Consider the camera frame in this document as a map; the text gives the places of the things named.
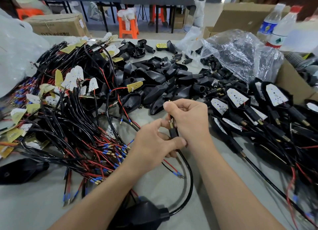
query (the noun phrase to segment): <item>water bottle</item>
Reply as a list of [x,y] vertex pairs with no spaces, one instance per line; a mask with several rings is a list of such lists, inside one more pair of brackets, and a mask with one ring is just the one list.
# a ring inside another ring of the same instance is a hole
[[274,10],[265,17],[259,31],[256,34],[257,38],[261,42],[267,42],[268,36],[273,32],[274,27],[277,26],[281,19],[281,11],[284,9],[284,7],[284,4],[277,4]]
[[288,34],[293,30],[296,23],[297,14],[302,6],[292,6],[290,12],[278,23],[272,34],[269,36],[266,46],[280,48]]

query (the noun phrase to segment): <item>yellow object with black dots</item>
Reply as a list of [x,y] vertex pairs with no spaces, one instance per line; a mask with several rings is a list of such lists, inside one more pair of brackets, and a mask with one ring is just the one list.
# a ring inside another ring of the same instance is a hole
[[169,51],[169,48],[166,43],[158,43],[156,47],[157,51]]

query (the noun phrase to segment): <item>person's left hand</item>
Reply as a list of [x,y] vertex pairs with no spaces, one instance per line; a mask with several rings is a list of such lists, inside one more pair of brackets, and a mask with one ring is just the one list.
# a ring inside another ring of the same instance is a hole
[[187,142],[182,137],[169,139],[168,135],[158,132],[160,127],[167,127],[167,123],[157,119],[141,127],[124,163],[143,175],[159,166],[165,156],[177,156],[175,150],[185,147]]

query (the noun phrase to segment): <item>red bottle cap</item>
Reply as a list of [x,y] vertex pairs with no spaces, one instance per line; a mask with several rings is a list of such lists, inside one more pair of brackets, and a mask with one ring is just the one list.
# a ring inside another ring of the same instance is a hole
[[302,6],[292,6],[290,12],[292,13],[299,13],[302,9]]

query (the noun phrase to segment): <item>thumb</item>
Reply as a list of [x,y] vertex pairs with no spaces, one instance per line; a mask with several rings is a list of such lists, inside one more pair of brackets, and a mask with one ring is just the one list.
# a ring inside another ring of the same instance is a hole
[[179,109],[178,106],[177,106],[175,103],[173,103],[173,102],[165,102],[165,103],[163,104],[163,108],[164,108],[164,110],[165,110],[168,114],[172,115],[175,119],[177,119],[178,115],[183,112],[183,111],[182,111],[181,109]]
[[164,148],[167,153],[175,150],[175,149],[181,149],[187,145],[187,142],[182,137],[176,137],[170,140],[166,140],[164,145]]

